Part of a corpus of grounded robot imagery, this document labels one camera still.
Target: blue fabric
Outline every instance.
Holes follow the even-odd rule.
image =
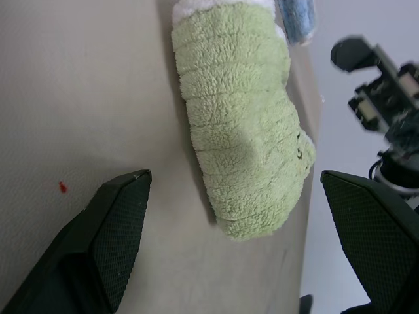
[[[313,0],[278,0],[290,44],[303,44],[316,28]]]

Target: white wall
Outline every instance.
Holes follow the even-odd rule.
[[[301,295],[314,295],[312,314],[336,314],[367,303],[365,291],[342,252],[329,206],[320,184],[322,170],[367,176],[376,153],[385,148],[380,136],[365,133],[347,106],[354,88],[373,79],[375,71],[352,75],[330,62],[334,43],[364,34],[379,43],[395,63],[417,60],[417,0],[317,0],[319,27],[310,55],[325,103],[318,141],[318,160],[306,240]]]

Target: beige table surface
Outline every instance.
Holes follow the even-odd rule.
[[[172,5],[0,2],[0,309],[102,182],[148,168],[141,247],[118,314],[297,312],[310,180],[273,236],[235,243],[214,224],[179,95]],[[315,135],[310,62],[304,48],[291,55],[289,91]]]

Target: fuzzy green fabric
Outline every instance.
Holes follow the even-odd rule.
[[[315,158],[285,91],[290,60],[271,13],[216,6],[180,21],[172,40],[220,227],[238,240],[271,234],[297,203]]]

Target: red spot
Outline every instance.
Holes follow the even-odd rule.
[[[65,186],[65,184],[62,181],[60,181],[58,183],[58,186],[60,187],[61,193],[66,193],[67,192],[67,187]]]

